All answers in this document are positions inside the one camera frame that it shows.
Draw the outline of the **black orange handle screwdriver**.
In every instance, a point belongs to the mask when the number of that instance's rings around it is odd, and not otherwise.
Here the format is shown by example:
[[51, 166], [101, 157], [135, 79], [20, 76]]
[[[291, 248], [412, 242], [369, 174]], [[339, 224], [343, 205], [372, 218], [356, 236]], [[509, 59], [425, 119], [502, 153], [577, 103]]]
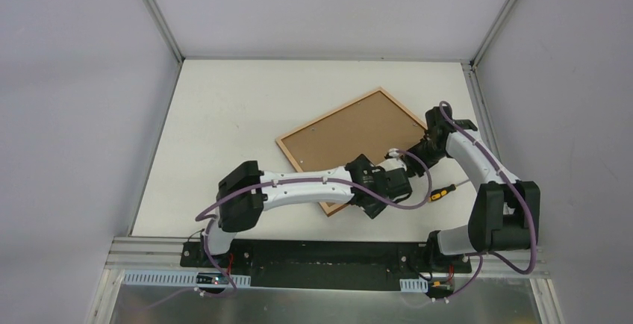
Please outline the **black orange handle screwdriver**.
[[429, 201], [436, 202], [442, 199], [443, 197], [446, 197], [449, 193], [456, 191], [461, 185], [468, 184], [468, 183], [470, 183], [470, 180], [464, 180], [456, 184], [450, 184], [445, 187], [434, 189], [429, 195]]

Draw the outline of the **brown wooden photo frame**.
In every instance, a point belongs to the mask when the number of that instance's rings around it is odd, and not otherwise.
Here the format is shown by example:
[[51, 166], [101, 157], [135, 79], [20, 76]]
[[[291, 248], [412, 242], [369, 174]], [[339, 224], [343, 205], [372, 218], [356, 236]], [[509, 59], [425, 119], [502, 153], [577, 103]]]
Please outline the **brown wooden photo frame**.
[[411, 148], [425, 130], [422, 119], [377, 88], [275, 141], [296, 171], [312, 172], [342, 166], [360, 154], [379, 164], [388, 149]]

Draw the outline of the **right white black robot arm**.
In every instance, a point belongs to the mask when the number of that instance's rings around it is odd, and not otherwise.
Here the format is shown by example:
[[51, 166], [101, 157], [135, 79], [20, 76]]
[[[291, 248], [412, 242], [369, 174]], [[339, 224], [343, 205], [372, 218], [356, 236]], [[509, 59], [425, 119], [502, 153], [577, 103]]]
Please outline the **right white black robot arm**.
[[422, 177], [444, 158], [455, 160], [476, 190], [467, 224], [428, 236], [423, 259], [435, 272], [445, 270], [463, 255], [503, 251], [530, 251], [524, 273], [536, 263], [540, 216], [540, 188], [522, 181], [504, 168], [481, 141], [478, 129], [468, 119], [454, 119], [447, 102], [425, 113], [427, 129], [403, 160], [410, 177]]

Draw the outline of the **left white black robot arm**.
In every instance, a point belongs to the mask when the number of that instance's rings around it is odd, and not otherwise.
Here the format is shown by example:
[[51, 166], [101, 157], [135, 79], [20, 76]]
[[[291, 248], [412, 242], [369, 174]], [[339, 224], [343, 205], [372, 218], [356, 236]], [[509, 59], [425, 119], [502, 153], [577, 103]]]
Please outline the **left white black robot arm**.
[[215, 203], [196, 217], [208, 221], [199, 257], [209, 267], [222, 266], [236, 235], [274, 208], [328, 202], [358, 206], [374, 219], [411, 194], [406, 165], [396, 158], [375, 165], [359, 155], [343, 166], [294, 173], [263, 171], [257, 161], [245, 161], [218, 183]]

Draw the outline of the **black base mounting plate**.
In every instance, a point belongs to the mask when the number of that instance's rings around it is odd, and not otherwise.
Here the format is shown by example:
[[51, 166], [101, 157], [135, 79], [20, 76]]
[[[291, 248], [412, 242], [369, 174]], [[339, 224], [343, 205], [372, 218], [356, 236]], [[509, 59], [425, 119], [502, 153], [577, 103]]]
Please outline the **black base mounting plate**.
[[443, 257], [424, 242], [233, 240], [216, 262], [253, 287], [399, 291], [420, 273], [435, 279], [449, 270], [472, 271], [463, 256]]

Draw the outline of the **aluminium front rail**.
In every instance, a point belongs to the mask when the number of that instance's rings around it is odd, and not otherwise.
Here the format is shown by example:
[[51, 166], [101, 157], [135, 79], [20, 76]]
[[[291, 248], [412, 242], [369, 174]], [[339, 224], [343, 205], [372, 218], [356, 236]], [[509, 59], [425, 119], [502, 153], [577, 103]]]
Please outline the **aluminium front rail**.
[[[120, 269], [180, 270], [185, 237], [115, 237], [105, 267]], [[528, 251], [501, 252], [510, 262], [523, 269], [528, 266]], [[551, 278], [546, 256], [537, 249], [537, 263], [529, 275], [520, 275], [500, 259], [484, 255], [478, 277], [482, 278]]]

